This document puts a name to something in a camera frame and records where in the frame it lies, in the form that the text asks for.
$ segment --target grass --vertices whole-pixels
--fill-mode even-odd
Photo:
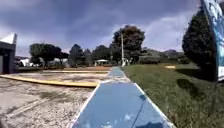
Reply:
[[[166,65],[132,65],[124,71],[177,128],[224,128],[224,87],[214,91],[214,83],[193,64]]]

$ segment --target banner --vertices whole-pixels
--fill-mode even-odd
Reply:
[[[201,0],[208,23],[214,35],[216,46],[216,78],[224,80],[224,18],[216,0]]]

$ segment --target cloud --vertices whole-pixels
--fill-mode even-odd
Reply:
[[[145,28],[144,46],[157,50],[176,49],[182,51],[182,37],[194,11],[174,16],[161,17],[142,27]]]
[[[75,43],[90,49],[108,46],[116,30],[133,24],[146,32],[144,46],[180,49],[177,32],[186,27],[186,15],[195,8],[192,1],[0,0],[0,37],[16,32],[16,54],[29,56],[29,45],[42,41],[66,52]]]

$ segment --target pole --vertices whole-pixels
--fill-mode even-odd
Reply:
[[[121,66],[124,67],[124,41],[123,34],[121,33]]]

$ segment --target yellow painted curb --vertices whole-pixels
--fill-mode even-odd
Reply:
[[[109,71],[60,71],[60,70],[43,70],[42,72],[46,73],[108,73]]]
[[[38,83],[38,84],[48,84],[48,85],[57,85],[57,86],[71,86],[71,87],[96,87],[98,82],[61,82],[61,81],[50,81],[50,80],[37,80],[32,78],[24,78],[17,76],[9,76],[9,75],[0,75],[2,78],[19,80],[24,82]]]

